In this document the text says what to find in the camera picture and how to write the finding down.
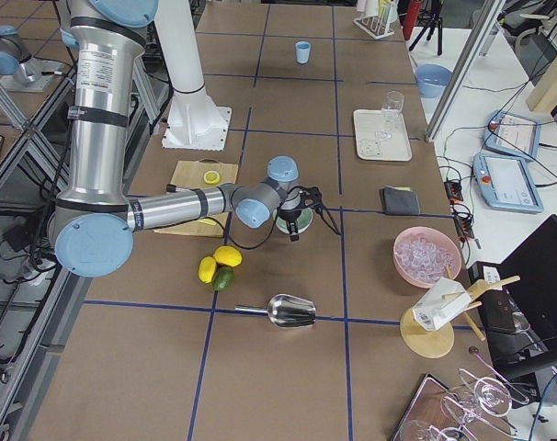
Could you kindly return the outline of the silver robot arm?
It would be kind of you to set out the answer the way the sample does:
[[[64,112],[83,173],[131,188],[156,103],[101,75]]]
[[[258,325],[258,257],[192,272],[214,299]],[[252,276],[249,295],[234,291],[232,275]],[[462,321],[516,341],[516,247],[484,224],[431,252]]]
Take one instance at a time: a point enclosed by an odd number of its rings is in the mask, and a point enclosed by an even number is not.
[[[10,25],[0,25],[0,76],[3,88],[12,92],[40,93],[51,81],[43,75],[43,62]]]
[[[256,187],[233,183],[127,198],[122,190],[132,70],[154,25],[172,89],[164,145],[219,151],[231,119],[206,92],[190,8],[185,1],[71,1],[69,31],[78,44],[69,183],[56,199],[51,241],[60,265],[102,277],[130,257],[134,233],[234,213],[257,228],[272,217],[299,233],[306,209],[321,211],[320,191],[302,187],[295,161],[271,159]]]

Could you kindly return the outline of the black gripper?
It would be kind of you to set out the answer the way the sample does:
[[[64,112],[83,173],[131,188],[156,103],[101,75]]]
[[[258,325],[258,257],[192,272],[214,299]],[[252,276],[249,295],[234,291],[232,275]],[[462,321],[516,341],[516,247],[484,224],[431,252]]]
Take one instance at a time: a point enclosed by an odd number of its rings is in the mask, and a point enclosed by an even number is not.
[[[290,240],[300,239],[297,219],[303,209],[316,210],[322,205],[322,194],[318,187],[303,187],[297,185],[287,193],[286,200],[278,208],[278,218],[287,222]]]

